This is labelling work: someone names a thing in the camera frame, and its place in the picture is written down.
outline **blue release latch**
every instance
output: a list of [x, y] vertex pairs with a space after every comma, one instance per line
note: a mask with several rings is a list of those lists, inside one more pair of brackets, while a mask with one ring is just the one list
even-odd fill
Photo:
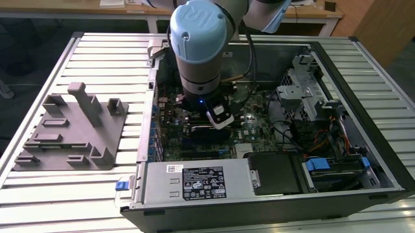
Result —
[[308, 171], [329, 169], [327, 159], [324, 158], [309, 159], [305, 162], [305, 166], [307, 166]]
[[116, 191], [126, 191], [129, 190], [129, 182], [128, 181], [117, 181], [114, 184]]
[[368, 161], [367, 157], [361, 157], [361, 163], [363, 163], [363, 166], [365, 169], [369, 168], [369, 161]]

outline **paper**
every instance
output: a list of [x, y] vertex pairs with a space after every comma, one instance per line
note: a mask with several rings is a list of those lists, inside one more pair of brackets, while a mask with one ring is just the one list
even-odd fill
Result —
[[125, 4], [142, 5], [140, 0], [125, 0]]
[[108, 8], [122, 8], [124, 0], [100, 0], [98, 8], [108, 9]]
[[291, 5], [288, 6], [289, 8], [293, 8], [292, 5], [295, 5], [295, 7], [303, 7], [303, 6], [309, 6], [313, 4], [313, 0], [303, 0], [303, 1], [296, 1], [296, 2], [291, 2]]

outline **warning label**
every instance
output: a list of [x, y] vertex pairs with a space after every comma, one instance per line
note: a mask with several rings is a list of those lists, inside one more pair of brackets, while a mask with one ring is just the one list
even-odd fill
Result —
[[182, 168], [182, 199], [204, 200], [226, 197], [222, 167]]

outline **aluminum extrusion table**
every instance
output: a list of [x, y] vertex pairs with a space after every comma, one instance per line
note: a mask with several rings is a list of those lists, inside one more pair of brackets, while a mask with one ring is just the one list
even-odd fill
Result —
[[[16, 135], [0, 159], [0, 231], [2, 233], [140, 232], [114, 206], [114, 182], [136, 170], [146, 79], [146, 46], [161, 34], [85, 33], [68, 43]], [[319, 41], [409, 173], [415, 176], [415, 105], [359, 42], [348, 38], [253, 36], [253, 40]], [[64, 94], [84, 82], [98, 100], [129, 103], [109, 171], [10, 171], [22, 143], [44, 112], [46, 94]], [[121, 198], [130, 193], [122, 192]], [[297, 231], [413, 232], [415, 199], [373, 206], [349, 217], [193, 232], [269, 233]]]

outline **red wire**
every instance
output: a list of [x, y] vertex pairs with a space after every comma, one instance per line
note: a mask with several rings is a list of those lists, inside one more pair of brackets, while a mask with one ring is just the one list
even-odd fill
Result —
[[317, 136], [319, 136], [319, 134], [321, 133], [321, 132], [327, 132], [328, 130], [319, 130], [317, 132], [316, 132], [316, 135], [315, 135], [315, 137], [313, 137], [313, 143], [316, 143], [317, 142]]

